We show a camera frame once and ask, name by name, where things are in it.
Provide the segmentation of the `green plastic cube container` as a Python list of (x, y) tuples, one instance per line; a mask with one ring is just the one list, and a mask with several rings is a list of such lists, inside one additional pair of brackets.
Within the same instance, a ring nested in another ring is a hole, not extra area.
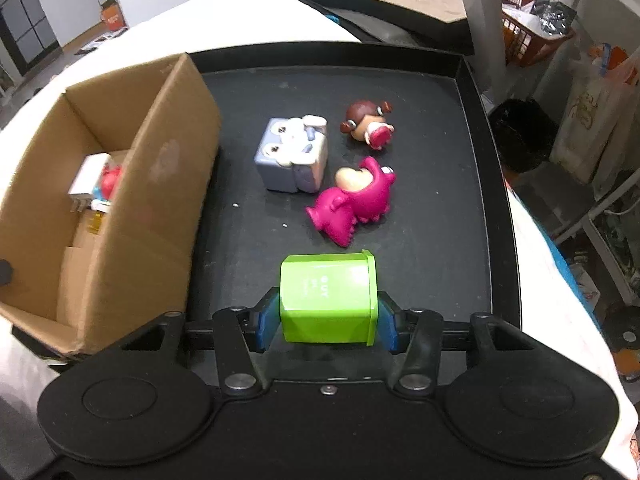
[(372, 252), (286, 257), (280, 319), (292, 344), (374, 344), (378, 280)]

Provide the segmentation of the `blue smurf figurine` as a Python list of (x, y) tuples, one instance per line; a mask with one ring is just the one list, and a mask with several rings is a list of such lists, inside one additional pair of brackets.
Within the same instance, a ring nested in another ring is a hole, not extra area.
[(108, 213), (108, 210), (111, 208), (111, 199), (115, 193), (121, 174), (122, 166), (120, 165), (106, 168), (103, 171), (98, 184), (92, 192), (91, 210), (102, 212), (102, 214)]

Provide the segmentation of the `white small box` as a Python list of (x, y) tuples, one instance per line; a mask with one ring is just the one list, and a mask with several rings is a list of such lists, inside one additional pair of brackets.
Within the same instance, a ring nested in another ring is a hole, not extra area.
[(94, 200), (105, 200), (101, 182), (105, 171), (110, 168), (111, 155), (92, 154), (85, 157), (67, 195), (72, 201), (72, 211), (87, 209)]

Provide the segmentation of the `pink bear figurine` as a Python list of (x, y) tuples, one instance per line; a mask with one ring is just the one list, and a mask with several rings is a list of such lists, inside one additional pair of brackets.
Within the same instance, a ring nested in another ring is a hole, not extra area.
[(322, 191), (306, 214), (314, 228), (340, 247), (348, 247), (358, 223), (375, 223), (390, 211), (390, 189), (396, 172), (381, 166), (374, 157), (364, 158), (358, 168), (343, 167), (335, 185)]

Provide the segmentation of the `lavender block robot toy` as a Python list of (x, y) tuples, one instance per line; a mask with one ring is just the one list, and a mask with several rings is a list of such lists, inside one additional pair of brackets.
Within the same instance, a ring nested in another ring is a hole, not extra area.
[(271, 118), (254, 164), (269, 191), (318, 193), (328, 159), (328, 122), (317, 115)]

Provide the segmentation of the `brown-haired doll figurine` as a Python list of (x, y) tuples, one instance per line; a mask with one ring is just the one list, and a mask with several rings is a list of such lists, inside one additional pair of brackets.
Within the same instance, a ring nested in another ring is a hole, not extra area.
[(340, 131), (358, 142), (367, 144), (372, 150), (381, 151), (393, 139), (395, 127), (386, 122), (386, 116), (392, 111), (392, 104), (387, 101), (353, 102), (346, 110)]

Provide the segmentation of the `brown cardboard box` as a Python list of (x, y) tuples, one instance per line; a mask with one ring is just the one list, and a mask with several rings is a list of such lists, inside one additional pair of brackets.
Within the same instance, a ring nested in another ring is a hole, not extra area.
[[(218, 151), (219, 108), (189, 55), (67, 88), (1, 204), (12, 278), (1, 314), (50, 349), (91, 354), (186, 305), (192, 249)], [(91, 155), (120, 168), (96, 232), (68, 191)]]

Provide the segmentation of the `black shallow tray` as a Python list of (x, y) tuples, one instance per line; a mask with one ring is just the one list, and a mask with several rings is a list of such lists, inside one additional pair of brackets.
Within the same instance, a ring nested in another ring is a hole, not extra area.
[(488, 120), (460, 55), (358, 42), (285, 42), (192, 56), (222, 116), (220, 148), (194, 245), (188, 315), (251, 306), (289, 255), (334, 252), (312, 226), (311, 195), (268, 191), (254, 164), (267, 122), (315, 114), (328, 122), (325, 185), (370, 151), (338, 126), (357, 100), (393, 107), (395, 134), (376, 157), (393, 168), (390, 211), (360, 226), (378, 286), (402, 308), (464, 321), (490, 312), (522, 322), (506, 185)]

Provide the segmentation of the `orange carton on floor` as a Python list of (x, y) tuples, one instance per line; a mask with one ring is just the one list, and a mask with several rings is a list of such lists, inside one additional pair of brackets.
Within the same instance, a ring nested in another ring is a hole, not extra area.
[(101, 11), (101, 20), (110, 32), (117, 32), (126, 26), (124, 16), (116, 2), (107, 3)]

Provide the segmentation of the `red plastic basket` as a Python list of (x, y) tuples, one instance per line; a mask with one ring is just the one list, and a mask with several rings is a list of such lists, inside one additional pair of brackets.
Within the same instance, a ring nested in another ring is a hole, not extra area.
[(526, 12), (534, 0), (502, 0), (502, 26), (506, 64), (528, 67), (551, 58), (555, 51), (572, 40), (571, 27), (565, 35), (551, 35), (541, 28), (538, 16)]

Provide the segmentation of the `black framed cork tray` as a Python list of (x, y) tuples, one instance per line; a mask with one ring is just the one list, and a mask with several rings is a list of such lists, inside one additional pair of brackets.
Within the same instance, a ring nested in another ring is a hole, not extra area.
[(463, 0), (304, 0), (356, 29), (362, 38), (472, 55)]

